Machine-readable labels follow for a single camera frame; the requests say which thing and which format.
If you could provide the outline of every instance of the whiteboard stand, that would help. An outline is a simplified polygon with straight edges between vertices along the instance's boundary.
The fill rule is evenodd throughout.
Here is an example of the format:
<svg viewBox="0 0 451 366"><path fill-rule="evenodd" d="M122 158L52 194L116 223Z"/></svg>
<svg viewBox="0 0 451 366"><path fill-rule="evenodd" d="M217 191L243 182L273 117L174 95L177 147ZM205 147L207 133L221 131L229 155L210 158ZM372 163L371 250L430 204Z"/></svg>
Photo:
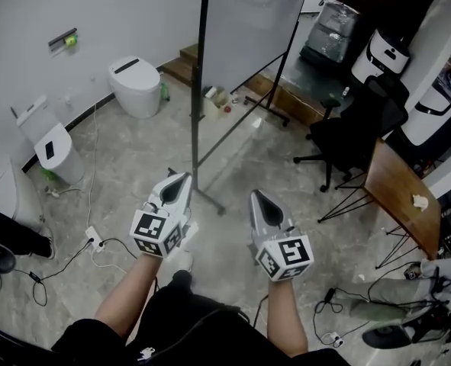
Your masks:
<svg viewBox="0 0 451 366"><path fill-rule="evenodd" d="M211 61L215 61L215 57L217 55L225 56L224 58L228 58L227 50L219 49L217 50L217 43L213 42L213 40L208 41L208 46L213 45L215 47L215 50L213 52L208 49L208 54L205 57L205 35L212 33L213 37L222 37L224 36L224 32L227 31L227 29L224 29L223 32L222 27L219 26L219 28L215 28L215 25L217 21L220 20L221 15L223 15L223 11L220 11L220 9L217 10L217 1L219 0L201 0L201 13L200 13L200 30L198 35L198 63L193 66L192 70L192 176L193 176L193 189L200 194L206 201L208 201L210 204L213 204L217 208L218 215L223 215L225 213L225 207L218 203L214 198L207 195L205 192L199 189L198 186L198 170L199 167L210 157L210 155L213 153L213 151L218 148L223 141L232 134L232 132L249 116L257 107L261 107L265 110L267 110L269 113L283 119L283 126L286 126L288 122L290 121L289 118L285 117L284 115L274 111L271 109L271 103L274 98L276 89L278 88L279 80L281 78L282 70L285 67L286 59L288 58L289 50L291 49L293 39L295 38L295 33L298 28L298 17L301 10L301 4L304 0L294 0L291 2L291 4L286 8L287 12L283 11L279 13L280 18L285 18L285 20L282 20L282 23L288 22L288 28L285 27L281 29L273 28L271 31L276 31L280 34L286 35L285 31L292 31L291 37L288 39L287 35L282 36L282 40L277 41L270 39L271 37L263 37L261 39L261 42L263 43L273 43L273 48L269 48L269 50L276 50L272 51L270 53L264 53L264 54L258 54L256 53L256 56L259 58L256 59L256 67L261 66L261 59L264 59L263 62L265 65L262 66L260 69L258 69L256 72L247 72L242 69L240 70L240 81L242 81L239 85L237 83L228 82L228 85L224 85L224 87L230 91L230 93L236 91L240 86L242 86L244 83L246 83L248 80L250 80L252 77L260 73L262 70L264 70L267 66L274 63L277 59L281 58L281 63L279 65L278 73L276 74L275 81L271 87L271 89L262 96L258 101L253 100L252 98L249 98L248 101L252 104L250 109L211 147L211 149L200 159L198 156L198 130L199 130L199 122L202 118L201 116L201 110L203 105L203 71L204 71L204 58L209 58L207 61L207 68L212 70L216 69L215 72L222 72L221 70L223 68L224 64L217 64L212 63ZM208 29L207 33L207 16L208 12L211 12L215 15L215 18L210 18L210 25L211 28ZM250 55L253 55L255 50L241 50L242 53L248 53ZM211 71L207 72L207 79L210 79L210 73ZM220 85L221 80L216 79L217 83L214 85Z"/></svg>

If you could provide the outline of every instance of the wooden stair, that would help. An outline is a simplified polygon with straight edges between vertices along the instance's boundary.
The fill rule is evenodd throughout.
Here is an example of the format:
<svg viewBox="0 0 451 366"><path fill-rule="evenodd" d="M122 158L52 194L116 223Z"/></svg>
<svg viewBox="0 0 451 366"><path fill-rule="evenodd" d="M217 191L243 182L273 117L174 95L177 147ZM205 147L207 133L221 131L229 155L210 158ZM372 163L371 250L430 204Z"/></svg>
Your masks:
<svg viewBox="0 0 451 366"><path fill-rule="evenodd" d="M191 86L192 84L192 66L198 61L198 44L191 45L179 51L179 57L165 63L161 70L180 82ZM264 96L272 87L273 81L258 73L252 77L245 86L258 94L258 97ZM276 90L272 103L276 108L283 110L290 117L300 121L306 126L318 122L323 117L323 108L317 101L298 97L290 91L283 88L281 83Z"/></svg>

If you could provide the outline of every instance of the toilet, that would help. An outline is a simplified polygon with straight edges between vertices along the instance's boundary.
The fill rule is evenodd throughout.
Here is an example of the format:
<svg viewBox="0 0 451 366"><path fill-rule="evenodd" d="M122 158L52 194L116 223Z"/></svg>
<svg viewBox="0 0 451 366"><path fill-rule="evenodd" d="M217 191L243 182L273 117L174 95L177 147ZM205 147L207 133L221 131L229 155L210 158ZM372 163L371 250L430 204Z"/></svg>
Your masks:
<svg viewBox="0 0 451 366"><path fill-rule="evenodd" d="M11 159L0 169L0 213L35 232L42 229L43 209L35 186Z"/></svg>
<svg viewBox="0 0 451 366"><path fill-rule="evenodd" d="M132 117L150 118L159 110L160 75L147 61L124 57L110 65L108 81L120 106Z"/></svg>
<svg viewBox="0 0 451 366"><path fill-rule="evenodd" d="M75 185L85 174L84 165L71 136L48 105L45 95L38 98L17 119L17 126L34 144L40 165L68 185Z"/></svg>

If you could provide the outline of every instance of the pants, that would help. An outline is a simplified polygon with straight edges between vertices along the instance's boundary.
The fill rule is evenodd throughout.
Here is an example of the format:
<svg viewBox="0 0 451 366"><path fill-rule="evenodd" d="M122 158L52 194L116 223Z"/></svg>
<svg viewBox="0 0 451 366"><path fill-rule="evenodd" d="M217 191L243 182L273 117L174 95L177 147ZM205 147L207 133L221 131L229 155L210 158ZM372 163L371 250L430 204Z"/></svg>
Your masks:
<svg viewBox="0 0 451 366"><path fill-rule="evenodd" d="M0 244L10 249L15 255L34 253L48 258L52 252L47 237L20 225L2 213L0 213Z"/></svg>
<svg viewBox="0 0 451 366"><path fill-rule="evenodd" d="M424 299L430 294L433 281L431 279L381 279L361 284L343 284L335 292L335 298L346 300L342 305L347 308L349 315L358 319L371 321L387 321L403 319L406 312L397 307L369 303L365 299L386 303L410 303Z"/></svg>
<svg viewBox="0 0 451 366"><path fill-rule="evenodd" d="M193 294L191 283L191 274L177 271L172 281L150 298L140 318L137 336L129 346L167 348L201 318L224 307L222 303Z"/></svg>

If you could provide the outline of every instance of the white robot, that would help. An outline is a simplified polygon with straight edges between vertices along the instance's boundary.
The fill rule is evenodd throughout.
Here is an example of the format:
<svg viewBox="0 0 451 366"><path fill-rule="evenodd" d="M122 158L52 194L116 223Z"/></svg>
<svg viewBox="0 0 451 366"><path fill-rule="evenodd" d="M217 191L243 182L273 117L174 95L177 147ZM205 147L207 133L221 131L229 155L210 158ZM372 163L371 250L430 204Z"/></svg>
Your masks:
<svg viewBox="0 0 451 366"><path fill-rule="evenodd" d="M158 183L142 210L135 210L130 236L140 251L162 258L173 258L186 237L185 214L192 193L192 176L174 174Z"/></svg>
<svg viewBox="0 0 451 366"><path fill-rule="evenodd" d="M300 233L292 211L278 198L254 190L250 195L250 219L250 250L272 281L297 277L314 262L308 236Z"/></svg>

